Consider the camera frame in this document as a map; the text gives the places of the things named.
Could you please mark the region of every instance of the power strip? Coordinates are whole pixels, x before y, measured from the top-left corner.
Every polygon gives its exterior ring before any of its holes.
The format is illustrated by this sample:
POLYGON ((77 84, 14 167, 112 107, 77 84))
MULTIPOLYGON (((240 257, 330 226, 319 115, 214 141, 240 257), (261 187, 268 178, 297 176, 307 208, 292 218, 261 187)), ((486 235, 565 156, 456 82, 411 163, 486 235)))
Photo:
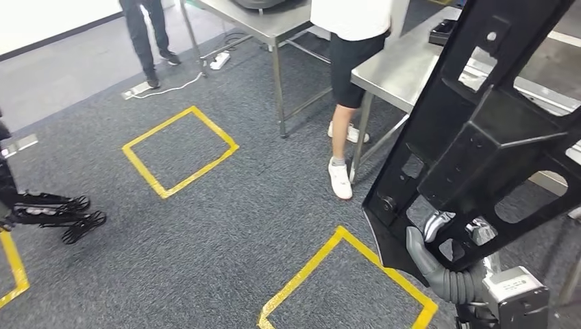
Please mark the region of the power strip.
POLYGON ((137 86, 125 91, 124 93, 121 94, 121 96, 123 97, 124 100, 128 100, 129 98, 132 98, 135 95, 139 95, 141 93, 144 93, 144 92, 148 91, 149 89, 151 89, 149 84, 147 82, 142 82, 142 83, 138 84, 137 86))
POLYGON ((210 63, 210 68, 212 70, 222 69, 222 66, 230 59, 230 53, 228 51, 223 51, 216 55, 214 62, 210 63))

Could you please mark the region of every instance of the gray carpet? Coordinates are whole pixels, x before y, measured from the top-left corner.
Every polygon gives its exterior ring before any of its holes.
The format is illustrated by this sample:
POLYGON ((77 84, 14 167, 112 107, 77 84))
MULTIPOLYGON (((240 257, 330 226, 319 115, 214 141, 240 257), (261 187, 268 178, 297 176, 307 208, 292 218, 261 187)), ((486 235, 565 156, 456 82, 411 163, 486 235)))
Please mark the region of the gray carpet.
MULTIPOLYGON (((300 42, 324 48, 318 40, 300 42)), ((191 54, 182 57, 182 66, 160 67, 163 88, 197 74, 191 54)), ((282 49, 282 68, 290 105, 328 84, 328 67, 292 47, 282 49)), ((141 79, 133 77, 18 131, 16 138, 35 133, 40 141, 10 158, 19 186, 88 194, 110 220, 73 246, 60 242, 58 229, 15 229, 30 289, 0 310, 2 328, 256 328, 264 304, 338 225, 375 250, 360 204, 381 155, 362 168, 354 199, 337 200, 326 172, 331 97, 292 120, 293 133, 282 140, 271 74, 270 54, 247 42, 221 71, 184 90, 124 101, 119 94, 141 79), (163 200, 121 147, 190 106, 240 149, 163 200)), ((401 118, 386 103, 373 106, 372 137, 401 118)), ((223 142, 193 117, 134 148, 166 187, 223 150, 223 142)), ((528 184, 507 212, 514 216, 548 197, 528 184)), ((558 291, 579 250, 580 231, 572 221, 556 219, 514 242, 503 260, 507 267, 526 266, 558 291)), ((452 307, 426 294, 440 305, 431 328, 451 328, 452 307)), ((269 319, 277 329, 409 328, 418 312, 400 287, 342 243, 269 319)), ((567 313, 554 328, 578 324, 567 313)))

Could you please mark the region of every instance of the yellow floor tape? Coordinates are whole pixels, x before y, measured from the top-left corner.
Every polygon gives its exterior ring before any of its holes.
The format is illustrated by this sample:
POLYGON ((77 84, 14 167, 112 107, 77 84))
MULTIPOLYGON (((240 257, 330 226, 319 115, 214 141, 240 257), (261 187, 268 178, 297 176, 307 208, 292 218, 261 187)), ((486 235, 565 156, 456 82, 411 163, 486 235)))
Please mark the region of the yellow floor tape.
POLYGON ((401 288, 403 288, 407 293, 414 297, 420 304, 422 304, 423 309, 419 313, 416 321, 412 325, 412 329, 427 328, 428 324, 432 320, 432 317, 438 310, 438 305, 434 303, 428 296, 424 295, 416 286, 411 284, 407 279, 405 279, 401 274, 399 274, 394 269, 389 269, 381 265, 379 257, 371 251, 365 244, 354 237, 347 229, 343 226, 337 227, 335 234, 323 245, 323 247, 306 263, 306 265, 295 275, 294 278, 290 279, 288 283, 279 291, 274 297, 272 297, 263 307, 258 317, 258 327, 261 329, 274 329, 273 325, 267 319, 267 317, 277 308, 280 303, 282 303, 304 280, 314 271, 321 261, 331 253, 331 251, 341 242, 342 240, 347 241, 350 245, 355 247, 363 256, 365 256, 369 261, 379 267, 391 280, 397 283, 401 288))
POLYGON ((143 178, 153 188, 153 190, 155 192, 157 192, 162 199, 166 199, 166 198, 172 196, 173 194, 176 194, 176 192, 183 189, 184 187, 188 186, 188 184, 190 184, 191 182, 200 178, 203 174, 209 172, 212 168, 217 166, 220 162, 224 161, 227 157, 231 156, 238 148, 239 148, 239 146, 236 144, 236 142, 234 142, 232 137, 228 136, 228 134, 226 134, 222 130, 222 128, 218 127, 218 125, 216 125, 216 123, 212 122, 212 120, 210 120, 206 115, 204 115, 204 113, 202 113, 198 108, 196 108, 195 106, 192 106, 191 108, 185 109, 184 111, 171 117, 170 119, 168 119, 164 123, 159 124, 157 127, 154 127, 153 129, 149 130, 145 134, 143 134, 143 135, 139 136, 138 138, 135 138, 134 140, 125 144, 121 149, 123 150, 123 153, 129 159, 129 161, 135 166, 137 171, 143 176, 143 178), (141 160, 139 160, 139 158, 133 152, 133 150, 131 150, 131 148, 133 146, 137 145, 139 142, 144 141, 147 137, 150 137, 151 135, 155 134, 156 132, 159 132, 163 128, 176 122, 178 119, 185 117, 188 114, 194 114, 198 119, 201 120, 201 122, 203 122, 205 125, 207 125, 216 135, 220 136, 220 138, 222 138, 224 140, 224 142, 226 142, 226 144, 228 144, 228 146, 230 148, 227 149, 226 152, 224 152, 219 158, 208 163, 202 169, 196 171, 191 176, 187 177, 185 180, 177 183, 177 185, 175 185, 174 187, 165 189, 161 185, 161 183, 159 183, 159 181, 151 174, 151 172, 143 164, 143 162, 141 162, 141 160))
POLYGON ((25 292, 28 285, 28 278, 26 277, 26 272, 24 271, 24 265, 16 250, 16 245, 12 240, 9 232, 0 232, 0 242, 2 242, 2 248, 6 254, 6 259, 8 264, 10 264, 10 269, 12 270, 12 275, 14 276, 14 281, 16 287, 12 289, 6 296, 0 298, 0 308, 4 307, 14 298, 18 297, 21 293, 25 292))

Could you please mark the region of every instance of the black metal panel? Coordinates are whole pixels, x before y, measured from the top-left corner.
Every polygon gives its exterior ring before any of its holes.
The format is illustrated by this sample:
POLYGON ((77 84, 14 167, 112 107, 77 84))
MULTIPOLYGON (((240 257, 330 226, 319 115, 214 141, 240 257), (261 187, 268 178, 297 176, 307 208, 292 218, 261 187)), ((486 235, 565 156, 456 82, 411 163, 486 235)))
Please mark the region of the black metal panel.
POLYGON ((418 196, 438 210, 456 213, 428 249, 460 271, 519 236, 581 204, 581 167, 565 151, 581 139, 581 111, 555 117, 523 97, 514 80, 573 0, 469 1, 440 60, 377 180, 364 201, 384 266, 407 271, 425 284, 405 247, 406 211, 418 196), (497 64, 474 91, 458 81, 476 47, 497 64), (423 163, 417 178, 402 170, 414 154, 423 163), (519 223, 494 210, 537 171, 550 170, 569 185, 565 195, 519 223), (484 217, 498 231, 477 246, 465 226, 484 217), (439 250, 453 239, 463 256, 439 250))

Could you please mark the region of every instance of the white wall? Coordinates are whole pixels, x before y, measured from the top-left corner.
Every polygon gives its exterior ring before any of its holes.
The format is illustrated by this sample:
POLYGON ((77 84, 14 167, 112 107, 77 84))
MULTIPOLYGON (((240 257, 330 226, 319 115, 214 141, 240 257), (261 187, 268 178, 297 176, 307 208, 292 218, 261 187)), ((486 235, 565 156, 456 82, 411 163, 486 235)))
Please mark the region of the white wall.
POLYGON ((119 0, 0 0, 0 54, 121 11, 119 0))

